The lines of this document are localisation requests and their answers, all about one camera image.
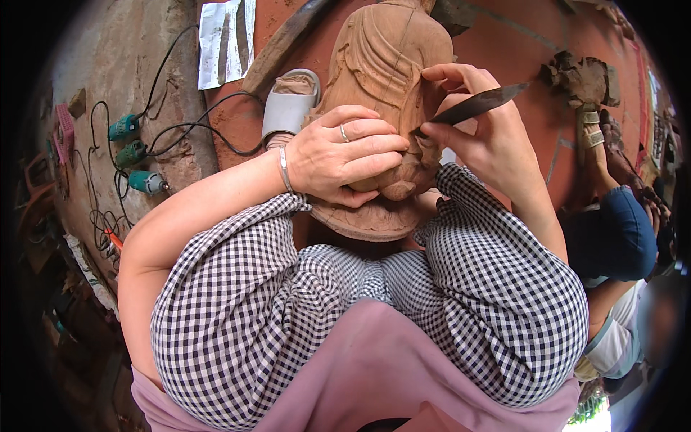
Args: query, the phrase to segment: wooden log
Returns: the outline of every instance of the wooden log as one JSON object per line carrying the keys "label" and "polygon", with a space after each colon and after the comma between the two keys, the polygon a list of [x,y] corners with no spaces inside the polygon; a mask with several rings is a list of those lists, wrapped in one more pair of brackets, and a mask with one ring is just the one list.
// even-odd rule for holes
{"label": "wooden log", "polygon": [[255,95],[265,90],[274,81],[285,60],[336,2],[337,0],[307,0],[296,10],[252,62],[243,81],[243,90]]}

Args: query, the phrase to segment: carved robe folds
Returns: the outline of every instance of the carved robe folds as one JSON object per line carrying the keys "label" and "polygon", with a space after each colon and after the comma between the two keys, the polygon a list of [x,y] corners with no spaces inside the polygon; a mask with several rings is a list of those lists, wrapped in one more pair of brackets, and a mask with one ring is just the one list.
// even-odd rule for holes
{"label": "carved robe folds", "polygon": [[317,220],[345,236],[377,242],[403,238],[415,228],[414,195],[433,186],[441,149],[410,131],[432,118],[444,97],[421,71],[452,60],[451,38],[419,1],[385,1],[348,17],[334,46],[323,99],[307,122],[336,106],[360,104],[395,126],[410,147],[398,167],[350,185],[357,191],[378,189],[379,197],[360,209],[317,200],[312,212]]}

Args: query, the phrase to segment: blue jeans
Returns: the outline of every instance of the blue jeans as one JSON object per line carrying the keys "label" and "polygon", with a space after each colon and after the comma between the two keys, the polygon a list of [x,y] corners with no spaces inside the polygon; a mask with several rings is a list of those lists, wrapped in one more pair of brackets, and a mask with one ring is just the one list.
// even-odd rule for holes
{"label": "blue jeans", "polygon": [[628,186],[607,192],[599,210],[574,214],[561,225],[569,265],[580,278],[635,281],[652,271],[655,234]]}

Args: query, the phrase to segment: left hand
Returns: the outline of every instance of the left hand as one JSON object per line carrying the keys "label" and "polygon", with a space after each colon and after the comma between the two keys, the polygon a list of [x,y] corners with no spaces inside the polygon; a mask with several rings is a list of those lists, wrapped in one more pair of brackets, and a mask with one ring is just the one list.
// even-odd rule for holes
{"label": "left hand", "polygon": [[[343,141],[343,125],[349,142]],[[294,191],[358,208],[379,195],[343,187],[401,164],[410,143],[379,114],[360,105],[338,106],[310,123],[285,146]]]}
{"label": "left hand", "polygon": [[652,231],[655,233],[655,238],[657,238],[657,234],[660,232],[660,219],[662,212],[655,205],[655,203],[653,203],[651,200],[647,198],[645,198],[645,204],[643,205],[643,209],[645,210],[645,213],[647,214],[648,219],[650,220],[650,224],[652,225]]}

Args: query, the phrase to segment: black and white gingham fabric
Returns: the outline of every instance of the black and white gingham fabric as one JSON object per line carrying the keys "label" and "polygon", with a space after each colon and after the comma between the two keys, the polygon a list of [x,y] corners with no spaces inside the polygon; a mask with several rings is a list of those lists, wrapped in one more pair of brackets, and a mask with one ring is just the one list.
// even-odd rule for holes
{"label": "black and white gingham fabric", "polygon": [[575,273],[467,169],[437,174],[439,216],[416,233],[425,251],[364,261],[329,245],[299,253],[283,194],[197,234],[151,319],[166,393],[219,429],[250,430],[355,301],[371,297],[413,320],[487,395],[543,401],[586,344]]}

